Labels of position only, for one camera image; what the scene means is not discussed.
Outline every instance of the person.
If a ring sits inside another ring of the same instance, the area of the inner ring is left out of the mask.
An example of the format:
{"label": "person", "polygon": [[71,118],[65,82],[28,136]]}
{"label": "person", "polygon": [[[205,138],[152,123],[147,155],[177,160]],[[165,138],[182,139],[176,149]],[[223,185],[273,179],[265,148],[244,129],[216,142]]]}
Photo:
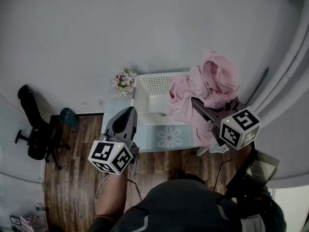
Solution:
{"label": "person", "polygon": [[[250,146],[232,150],[236,171],[250,150]],[[222,194],[209,190],[197,176],[185,176],[154,187],[123,214],[127,169],[121,175],[110,174],[88,232],[286,230],[283,212],[274,201],[260,216],[240,219],[235,202],[222,199],[218,205]]]}

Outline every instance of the wire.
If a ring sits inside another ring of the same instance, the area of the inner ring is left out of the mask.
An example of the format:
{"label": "wire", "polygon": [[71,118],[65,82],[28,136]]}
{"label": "wire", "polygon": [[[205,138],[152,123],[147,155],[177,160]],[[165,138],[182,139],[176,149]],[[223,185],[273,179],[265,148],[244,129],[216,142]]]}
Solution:
{"label": "wire", "polygon": [[139,187],[137,186],[137,184],[133,180],[130,180],[130,179],[128,179],[128,182],[131,182],[131,183],[135,184],[136,191],[137,191],[137,193],[139,195],[140,201],[142,201],[143,199],[141,198],[140,190],[139,190]]}
{"label": "wire", "polygon": [[214,183],[213,191],[216,191],[216,186],[217,186],[217,182],[218,182],[218,178],[219,178],[219,174],[220,174],[220,171],[221,171],[222,166],[223,166],[225,163],[227,163],[227,162],[229,162],[229,161],[231,161],[231,160],[233,160],[233,158],[231,158],[230,160],[227,160],[227,161],[221,163],[220,168],[219,168],[219,171],[218,171],[218,175],[217,175],[217,178],[216,178],[216,182]]}
{"label": "wire", "polygon": [[[96,192],[96,196],[95,196],[95,202],[96,202],[96,203],[97,203],[98,190],[100,189],[100,186],[102,185],[103,181],[104,181],[107,177],[108,177],[108,175],[105,176],[105,178],[101,181],[101,183],[100,183],[99,186],[98,186],[98,189],[97,189],[97,192]],[[139,187],[137,186],[137,184],[136,184],[133,180],[130,180],[130,179],[128,179],[128,182],[131,182],[131,183],[135,184],[136,191],[137,191],[137,193],[138,193],[138,195],[139,195],[140,201],[142,201],[142,198],[141,198],[141,195],[140,195],[140,190],[139,190]]]}
{"label": "wire", "polygon": [[[107,177],[108,177],[108,175],[107,175],[107,176],[105,176],[105,178],[101,181],[100,185],[98,186],[98,190],[100,189],[101,184],[103,183],[103,181],[104,181]],[[97,192],[96,192],[96,196],[95,196],[95,202],[96,202],[96,203],[97,203],[97,195],[98,195],[98,190],[97,190]]]}

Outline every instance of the table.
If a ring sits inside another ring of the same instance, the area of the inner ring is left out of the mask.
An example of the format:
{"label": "table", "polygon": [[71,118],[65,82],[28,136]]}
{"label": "table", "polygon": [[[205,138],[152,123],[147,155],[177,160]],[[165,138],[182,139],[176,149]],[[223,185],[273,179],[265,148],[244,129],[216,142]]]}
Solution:
{"label": "table", "polygon": [[[110,88],[105,104],[101,133],[104,133],[108,121],[114,115],[131,105],[131,95],[117,97]],[[139,119],[133,141],[140,147],[140,152],[170,151],[201,146],[189,125],[145,126]]]}

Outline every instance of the pink cloth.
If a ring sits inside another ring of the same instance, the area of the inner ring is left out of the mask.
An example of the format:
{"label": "pink cloth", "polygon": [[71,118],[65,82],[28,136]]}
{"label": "pink cloth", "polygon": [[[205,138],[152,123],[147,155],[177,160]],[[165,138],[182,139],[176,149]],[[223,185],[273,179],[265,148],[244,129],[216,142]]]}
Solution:
{"label": "pink cloth", "polygon": [[207,146],[212,125],[193,108],[191,98],[199,98],[205,107],[218,109],[234,99],[238,89],[238,69],[218,53],[205,50],[201,64],[192,67],[189,75],[172,78],[167,114],[190,124],[202,145]]}

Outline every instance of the white plastic basket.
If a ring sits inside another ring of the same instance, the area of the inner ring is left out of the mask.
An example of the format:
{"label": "white plastic basket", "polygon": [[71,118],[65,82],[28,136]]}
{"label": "white plastic basket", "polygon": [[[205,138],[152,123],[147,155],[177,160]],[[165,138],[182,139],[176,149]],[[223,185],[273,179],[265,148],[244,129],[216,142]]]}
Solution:
{"label": "white plastic basket", "polygon": [[166,104],[171,86],[170,78],[187,72],[139,75],[135,79],[131,106],[146,126],[185,125],[166,115]]}

